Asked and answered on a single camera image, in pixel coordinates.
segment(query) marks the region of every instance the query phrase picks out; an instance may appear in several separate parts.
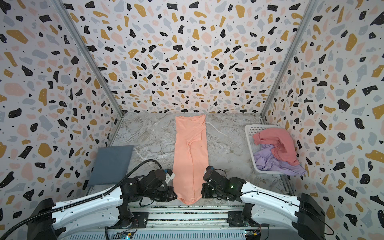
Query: terrazzo wallpaper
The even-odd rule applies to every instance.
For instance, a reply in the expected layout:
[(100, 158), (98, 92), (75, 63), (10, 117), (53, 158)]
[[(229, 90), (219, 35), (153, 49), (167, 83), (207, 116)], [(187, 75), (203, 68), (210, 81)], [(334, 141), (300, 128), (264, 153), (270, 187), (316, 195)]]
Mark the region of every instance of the terrazzo wallpaper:
[(124, 112), (258, 112), (305, 0), (64, 0)]
[[(118, 115), (49, 1), (0, 0), (0, 8), (3, 235), (43, 199), (85, 195)], [(13, 237), (26, 239), (26, 228)]]
[(294, 138), (307, 174), (290, 179), (326, 211), (327, 239), (384, 239), (383, 11), (319, 1), (265, 116)]

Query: orange garment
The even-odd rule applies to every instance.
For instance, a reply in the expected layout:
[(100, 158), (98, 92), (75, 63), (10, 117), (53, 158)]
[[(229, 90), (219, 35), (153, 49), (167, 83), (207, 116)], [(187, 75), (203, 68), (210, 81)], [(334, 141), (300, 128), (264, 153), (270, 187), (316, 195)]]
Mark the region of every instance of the orange garment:
[(204, 171), (208, 164), (205, 115), (176, 117), (174, 191), (178, 199), (190, 205), (201, 196)]
[(296, 158), (295, 146), (287, 130), (277, 127), (265, 129), (253, 136), (255, 144), (272, 144), (271, 152), (280, 161), (288, 162), (292, 166), (299, 165)]

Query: gray marble tabletop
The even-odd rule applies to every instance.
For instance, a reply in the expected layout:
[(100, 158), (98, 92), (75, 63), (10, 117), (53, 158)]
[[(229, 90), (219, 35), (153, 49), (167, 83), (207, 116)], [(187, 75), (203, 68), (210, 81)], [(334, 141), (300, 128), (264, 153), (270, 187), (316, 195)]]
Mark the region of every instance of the gray marble tabletop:
[[(146, 159), (157, 160), (164, 169), (172, 169), (176, 141), (176, 116), (196, 116), (194, 113), (127, 113), (113, 142), (113, 146), (135, 145), (128, 172)], [(259, 114), (228, 113), (206, 114), (209, 165), (223, 169), (227, 178), (243, 178), (259, 187), (284, 193), (280, 175), (261, 174), (254, 170), (244, 127), (261, 124)], [(157, 169), (155, 163), (141, 166), (132, 176), (147, 175)], [(108, 186), (95, 186), (92, 193)], [(200, 199), (196, 206), (240, 205), (217, 199)], [(179, 200), (155, 202), (151, 206), (180, 206)]]

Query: lavender garment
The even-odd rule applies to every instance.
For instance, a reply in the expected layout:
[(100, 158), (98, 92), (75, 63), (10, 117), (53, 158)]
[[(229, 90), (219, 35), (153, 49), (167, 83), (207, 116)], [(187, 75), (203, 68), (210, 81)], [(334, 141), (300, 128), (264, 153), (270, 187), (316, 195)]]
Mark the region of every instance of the lavender garment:
[(263, 171), (279, 171), (286, 175), (304, 175), (307, 171), (300, 165), (291, 166), (288, 162), (277, 160), (271, 153), (273, 145), (261, 144), (262, 149), (253, 154), (256, 167)]

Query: folded gray cloth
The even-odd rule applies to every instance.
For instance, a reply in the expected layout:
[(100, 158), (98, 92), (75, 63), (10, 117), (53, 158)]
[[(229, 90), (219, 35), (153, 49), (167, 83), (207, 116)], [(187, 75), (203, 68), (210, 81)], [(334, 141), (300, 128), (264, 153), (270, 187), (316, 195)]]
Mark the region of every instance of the folded gray cloth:
[(126, 174), (133, 145), (100, 148), (88, 186), (116, 184)]

